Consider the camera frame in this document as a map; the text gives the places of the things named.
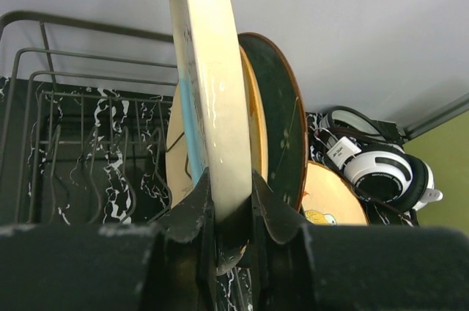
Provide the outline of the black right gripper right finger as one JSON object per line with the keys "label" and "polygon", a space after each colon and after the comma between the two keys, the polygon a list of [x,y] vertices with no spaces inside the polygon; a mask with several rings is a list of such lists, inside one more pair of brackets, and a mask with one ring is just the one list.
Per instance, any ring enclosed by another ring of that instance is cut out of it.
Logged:
{"label": "black right gripper right finger", "polygon": [[457,230],[307,221],[254,173],[255,310],[466,310],[468,237]]}

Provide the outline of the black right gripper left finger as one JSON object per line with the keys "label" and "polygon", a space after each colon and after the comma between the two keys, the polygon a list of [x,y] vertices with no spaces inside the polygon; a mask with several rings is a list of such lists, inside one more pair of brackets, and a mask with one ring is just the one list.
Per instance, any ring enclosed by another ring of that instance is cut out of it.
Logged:
{"label": "black right gripper left finger", "polygon": [[1,228],[3,310],[213,310],[210,179],[151,224]]}

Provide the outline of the teal glazed plate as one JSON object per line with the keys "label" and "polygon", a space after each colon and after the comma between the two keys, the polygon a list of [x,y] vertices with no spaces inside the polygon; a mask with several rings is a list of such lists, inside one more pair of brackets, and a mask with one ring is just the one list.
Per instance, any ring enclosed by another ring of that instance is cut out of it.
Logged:
{"label": "teal glazed plate", "polygon": [[301,207],[308,163],[306,112],[295,74],[281,49],[264,35],[244,32],[240,46],[254,69],[267,126],[268,171],[273,193]]}

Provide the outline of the white plate blue band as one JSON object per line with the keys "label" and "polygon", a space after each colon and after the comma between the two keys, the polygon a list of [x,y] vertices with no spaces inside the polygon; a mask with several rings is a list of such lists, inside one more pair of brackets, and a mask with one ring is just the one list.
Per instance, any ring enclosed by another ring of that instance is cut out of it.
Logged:
{"label": "white plate blue band", "polygon": [[251,148],[240,49],[231,0],[169,0],[182,119],[194,182],[210,177],[217,272],[248,243]]}

